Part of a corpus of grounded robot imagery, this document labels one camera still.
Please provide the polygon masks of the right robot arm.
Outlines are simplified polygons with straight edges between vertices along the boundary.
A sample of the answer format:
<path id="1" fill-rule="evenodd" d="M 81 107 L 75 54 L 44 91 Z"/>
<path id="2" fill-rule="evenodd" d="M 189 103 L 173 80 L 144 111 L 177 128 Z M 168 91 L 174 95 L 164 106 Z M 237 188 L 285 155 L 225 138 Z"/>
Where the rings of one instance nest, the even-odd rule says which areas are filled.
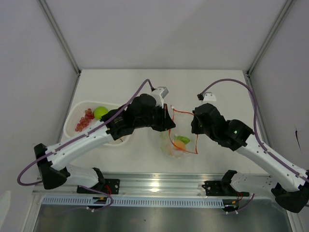
<path id="1" fill-rule="evenodd" d="M 206 103 L 193 110 L 193 134 L 205 134 L 218 145 L 237 152 L 274 178 L 270 192 L 282 208 L 299 213 L 309 202 L 309 172 L 291 163 L 261 141 L 245 123 L 225 120 L 218 109 Z"/>

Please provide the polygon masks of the clear zip top bag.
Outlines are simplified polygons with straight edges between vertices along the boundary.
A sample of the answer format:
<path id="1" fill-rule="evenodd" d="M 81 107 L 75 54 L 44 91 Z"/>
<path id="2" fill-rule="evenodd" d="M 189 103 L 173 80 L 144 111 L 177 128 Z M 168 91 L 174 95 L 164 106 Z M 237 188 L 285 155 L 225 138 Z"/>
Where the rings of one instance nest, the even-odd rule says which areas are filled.
<path id="1" fill-rule="evenodd" d="M 168 108 L 176 127 L 160 133 L 160 148 L 164 155 L 184 158 L 197 155 L 198 135 L 191 133 L 193 113 L 177 110 L 172 105 Z"/>

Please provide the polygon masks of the white cauliflower with leaves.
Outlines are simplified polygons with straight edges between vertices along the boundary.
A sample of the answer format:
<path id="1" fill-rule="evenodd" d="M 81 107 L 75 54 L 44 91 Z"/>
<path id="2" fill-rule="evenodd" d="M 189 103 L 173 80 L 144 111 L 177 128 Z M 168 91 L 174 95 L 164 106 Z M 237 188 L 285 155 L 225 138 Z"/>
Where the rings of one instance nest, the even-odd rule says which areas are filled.
<path id="1" fill-rule="evenodd" d="M 177 141 L 181 141 L 182 143 L 184 143 L 185 145 L 190 143 L 190 139 L 186 136 L 180 136 L 180 135 L 175 135 L 174 136 L 174 140 L 177 140 Z"/>

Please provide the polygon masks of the red grapes bunch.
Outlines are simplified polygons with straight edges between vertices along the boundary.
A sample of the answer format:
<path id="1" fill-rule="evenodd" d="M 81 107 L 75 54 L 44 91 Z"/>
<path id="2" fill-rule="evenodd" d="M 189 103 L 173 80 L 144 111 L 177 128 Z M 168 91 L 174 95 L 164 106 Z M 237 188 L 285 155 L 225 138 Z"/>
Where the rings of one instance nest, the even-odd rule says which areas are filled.
<path id="1" fill-rule="evenodd" d="M 94 113 L 92 112 L 90 108 L 88 108 L 87 110 L 85 110 L 84 116 L 81 117 L 81 119 L 79 120 L 79 123 L 77 123 L 75 127 L 75 131 L 81 132 L 85 130 L 94 119 L 95 119 Z"/>

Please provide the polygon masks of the green apple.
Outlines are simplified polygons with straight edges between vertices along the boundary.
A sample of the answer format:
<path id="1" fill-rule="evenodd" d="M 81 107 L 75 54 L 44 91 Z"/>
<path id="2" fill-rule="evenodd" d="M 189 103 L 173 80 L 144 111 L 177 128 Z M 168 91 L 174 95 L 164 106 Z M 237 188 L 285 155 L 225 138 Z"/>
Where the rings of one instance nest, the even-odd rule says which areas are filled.
<path id="1" fill-rule="evenodd" d="M 100 107 L 97 107 L 95 110 L 94 110 L 94 118 L 96 120 L 100 120 L 102 116 L 106 115 L 107 113 L 109 112 L 109 110 L 104 107 L 104 106 L 100 106 Z"/>

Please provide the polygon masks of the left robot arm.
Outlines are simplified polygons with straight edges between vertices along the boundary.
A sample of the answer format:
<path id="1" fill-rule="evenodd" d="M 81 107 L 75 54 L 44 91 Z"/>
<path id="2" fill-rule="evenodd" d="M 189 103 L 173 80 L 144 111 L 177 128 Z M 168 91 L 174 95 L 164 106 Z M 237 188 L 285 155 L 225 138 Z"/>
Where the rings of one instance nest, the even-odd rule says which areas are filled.
<path id="1" fill-rule="evenodd" d="M 76 167 L 70 164 L 72 161 L 99 145 L 131 135 L 136 129 L 163 132 L 175 127 L 167 104 L 160 105 L 153 96 L 141 94 L 130 104 L 110 110 L 93 126 L 61 145 L 36 145 L 34 151 L 43 186 L 50 190 L 64 184 L 78 185 L 100 193 L 106 184 L 100 169 Z"/>

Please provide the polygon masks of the orange fruit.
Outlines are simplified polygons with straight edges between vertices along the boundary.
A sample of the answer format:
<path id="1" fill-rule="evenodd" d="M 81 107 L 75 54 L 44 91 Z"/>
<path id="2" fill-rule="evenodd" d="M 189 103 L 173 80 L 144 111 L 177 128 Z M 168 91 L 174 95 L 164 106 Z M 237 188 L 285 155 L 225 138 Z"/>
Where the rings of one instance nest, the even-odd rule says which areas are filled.
<path id="1" fill-rule="evenodd" d="M 173 141 L 173 148 L 176 151 L 186 151 L 186 145 L 181 141 L 174 140 Z"/>

